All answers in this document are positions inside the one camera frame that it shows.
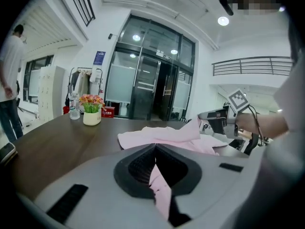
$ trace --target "coat rack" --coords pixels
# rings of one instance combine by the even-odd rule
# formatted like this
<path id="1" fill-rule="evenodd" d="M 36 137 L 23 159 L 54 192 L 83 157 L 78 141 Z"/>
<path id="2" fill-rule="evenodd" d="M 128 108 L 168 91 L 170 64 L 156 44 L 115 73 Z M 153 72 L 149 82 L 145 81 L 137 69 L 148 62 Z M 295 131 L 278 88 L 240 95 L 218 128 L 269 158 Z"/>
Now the coat rack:
<path id="1" fill-rule="evenodd" d="M 70 71 L 70 76 L 69 76 L 69 84 L 68 84 L 68 93 L 69 93 L 69 87 L 70 87 L 70 80 L 71 80 L 71 74 L 72 74 L 72 71 L 75 69 L 75 67 L 73 67 Z M 77 67 L 77 69 L 88 69 L 88 70 L 92 70 L 92 68 L 86 68 L 86 67 Z M 101 83 L 102 83 L 102 76 L 103 76 L 103 71 L 99 68 L 97 68 L 96 70 L 100 70 L 101 71 L 101 77 L 100 77 L 100 83 L 99 83 L 99 92 L 97 95 L 100 94 L 100 90 L 101 90 Z"/>

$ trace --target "flower pot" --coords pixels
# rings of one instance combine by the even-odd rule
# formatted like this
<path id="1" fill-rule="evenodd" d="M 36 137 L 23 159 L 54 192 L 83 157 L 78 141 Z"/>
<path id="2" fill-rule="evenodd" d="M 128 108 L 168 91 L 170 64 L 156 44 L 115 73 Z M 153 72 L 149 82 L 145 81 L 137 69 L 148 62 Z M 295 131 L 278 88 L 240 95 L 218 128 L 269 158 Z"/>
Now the flower pot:
<path id="1" fill-rule="evenodd" d="M 101 112 L 98 111 L 96 113 L 84 113 L 83 123 L 85 125 L 97 125 L 101 122 Z"/>

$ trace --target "black bag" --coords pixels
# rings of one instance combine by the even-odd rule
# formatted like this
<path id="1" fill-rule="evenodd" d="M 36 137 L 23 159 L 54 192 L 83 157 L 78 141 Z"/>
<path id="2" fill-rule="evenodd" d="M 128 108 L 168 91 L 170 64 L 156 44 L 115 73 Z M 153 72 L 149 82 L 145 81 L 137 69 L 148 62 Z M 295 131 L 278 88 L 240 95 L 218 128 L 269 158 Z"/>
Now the black bag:
<path id="1" fill-rule="evenodd" d="M 69 102 L 70 102 L 70 99 L 68 98 L 68 94 L 67 94 L 67 96 L 66 96 L 66 101 L 65 101 L 65 105 L 66 105 L 66 106 L 69 106 Z"/>

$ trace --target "white t-shirt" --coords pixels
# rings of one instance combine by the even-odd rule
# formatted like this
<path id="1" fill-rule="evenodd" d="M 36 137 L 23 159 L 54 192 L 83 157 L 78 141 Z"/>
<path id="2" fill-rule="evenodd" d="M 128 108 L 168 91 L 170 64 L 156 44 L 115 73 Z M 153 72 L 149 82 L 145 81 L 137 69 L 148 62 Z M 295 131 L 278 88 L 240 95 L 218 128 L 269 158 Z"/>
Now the white t-shirt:
<path id="1" fill-rule="evenodd" d="M 0 102 L 7 100 L 12 100 L 17 95 L 17 76 L 18 69 L 21 67 L 21 60 L 24 54 L 24 44 L 18 36 L 10 36 L 5 41 L 1 52 L 0 60 L 4 62 L 3 64 L 3 74 L 7 84 L 11 87 L 13 91 L 13 96 L 7 98 L 5 95 L 4 88 L 0 84 Z"/>

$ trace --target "green leaves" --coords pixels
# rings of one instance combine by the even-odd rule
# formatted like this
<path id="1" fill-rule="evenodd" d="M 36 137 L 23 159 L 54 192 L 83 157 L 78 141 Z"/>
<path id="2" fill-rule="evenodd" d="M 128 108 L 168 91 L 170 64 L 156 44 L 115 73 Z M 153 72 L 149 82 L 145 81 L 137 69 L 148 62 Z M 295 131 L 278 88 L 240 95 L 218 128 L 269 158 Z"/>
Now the green leaves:
<path id="1" fill-rule="evenodd" d="M 97 113 L 101 107 L 100 104 L 92 104 L 92 103 L 83 103 L 82 106 L 84 106 L 86 113 Z"/>

